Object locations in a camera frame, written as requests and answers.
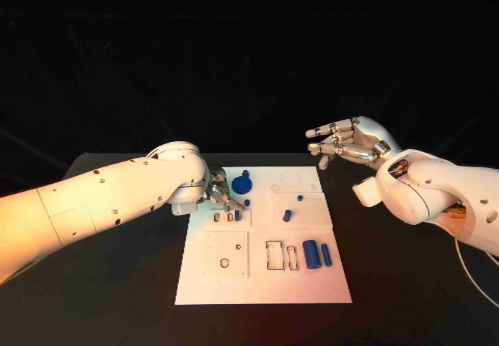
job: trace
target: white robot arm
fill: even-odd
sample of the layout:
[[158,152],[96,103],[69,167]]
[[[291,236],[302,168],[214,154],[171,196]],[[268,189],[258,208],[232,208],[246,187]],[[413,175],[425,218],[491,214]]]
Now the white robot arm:
[[402,151],[386,129],[367,117],[330,123],[305,132],[324,169],[334,155],[376,170],[353,191],[363,206],[383,202],[390,213],[415,225],[439,226],[462,243],[499,256],[499,172],[459,167],[416,150]]
[[221,168],[210,173],[197,147],[171,142],[146,157],[0,198],[0,283],[64,245],[171,204],[193,213],[210,199],[243,210],[229,198]]

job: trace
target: circular hole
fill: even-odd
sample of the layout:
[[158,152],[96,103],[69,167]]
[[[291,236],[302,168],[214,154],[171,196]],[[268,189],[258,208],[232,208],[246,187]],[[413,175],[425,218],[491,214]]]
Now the circular hole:
[[220,259],[220,267],[226,268],[229,266],[229,260],[226,258]]
[[494,210],[491,210],[487,214],[485,214],[485,222],[487,223],[493,223],[495,221],[497,218],[497,212]]

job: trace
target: blue small cylinder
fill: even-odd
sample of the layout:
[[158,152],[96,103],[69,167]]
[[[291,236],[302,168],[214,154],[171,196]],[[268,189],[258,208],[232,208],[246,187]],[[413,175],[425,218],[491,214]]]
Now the blue small cylinder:
[[330,262],[330,251],[327,249],[327,244],[320,245],[321,256],[324,257],[324,266],[330,267],[333,263]]
[[307,268],[308,269],[320,268],[318,250],[317,250],[317,243],[314,242],[314,240],[305,240],[302,242],[302,252],[304,252],[304,260],[307,261]]
[[282,218],[282,220],[285,221],[285,222],[288,222],[288,219],[291,218],[291,211],[289,211],[289,209],[283,212],[283,218]]

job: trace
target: table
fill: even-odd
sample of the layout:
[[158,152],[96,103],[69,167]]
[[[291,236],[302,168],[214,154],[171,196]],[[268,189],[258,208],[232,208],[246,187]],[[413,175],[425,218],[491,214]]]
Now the table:
[[[138,156],[83,154],[64,177]],[[226,167],[317,162],[307,154],[203,157]],[[356,200],[351,186],[371,174],[340,159],[318,171],[351,304],[174,306],[187,216],[165,205],[70,244],[0,286],[0,344],[497,345],[499,311],[462,273],[451,237]]]

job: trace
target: white board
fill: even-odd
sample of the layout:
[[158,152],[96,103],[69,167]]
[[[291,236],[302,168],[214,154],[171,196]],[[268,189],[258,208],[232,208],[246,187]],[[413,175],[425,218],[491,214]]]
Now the white board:
[[[174,304],[350,303],[315,168],[227,167],[229,185],[243,169],[252,189],[245,195],[230,189],[240,204],[250,201],[240,221],[227,221],[221,206],[208,202],[190,215]],[[286,209],[292,214],[283,222]],[[333,266],[325,267],[321,258],[321,267],[307,269],[301,243],[308,239],[317,242],[320,258],[320,244],[327,244]],[[271,255],[272,260],[283,258],[283,269],[266,269],[266,242],[281,243]]]

